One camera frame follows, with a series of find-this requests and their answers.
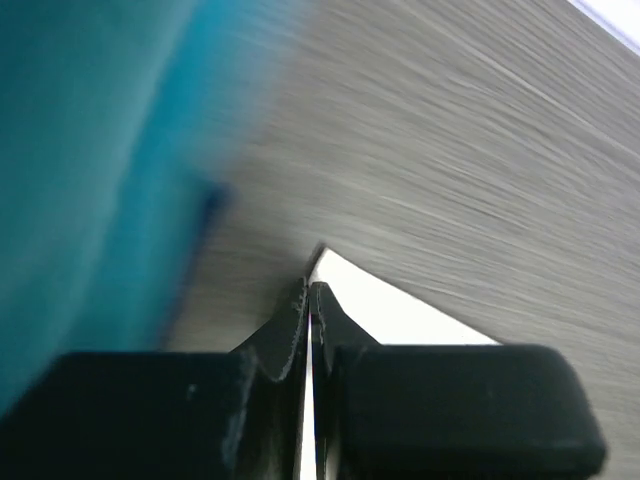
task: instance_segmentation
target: blue fabric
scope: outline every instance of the blue fabric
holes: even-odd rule
[[[0,0],[0,415],[60,353],[157,344],[217,188],[203,162],[267,80],[237,82],[269,64],[277,29],[236,35],[264,3]]]

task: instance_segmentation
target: brushed metal surface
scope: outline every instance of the brushed metal surface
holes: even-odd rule
[[[324,0],[169,347],[235,346],[319,240],[559,348],[640,474],[640,58],[563,0]]]

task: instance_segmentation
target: teal fabric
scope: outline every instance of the teal fabric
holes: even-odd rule
[[[268,77],[237,79],[287,22],[243,42],[265,2],[242,3],[0,0],[0,414],[56,355],[157,345],[203,162],[223,171],[244,138]]]

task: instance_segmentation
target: gray surface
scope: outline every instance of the gray surface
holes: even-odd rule
[[[171,347],[235,345],[325,240],[486,333],[560,348],[606,478],[638,478],[640,58],[563,0],[325,0],[312,23]]]

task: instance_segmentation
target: teal object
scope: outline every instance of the teal object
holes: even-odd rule
[[[270,3],[0,0],[0,414],[61,353],[158,345],[291,26],[254,28]]]

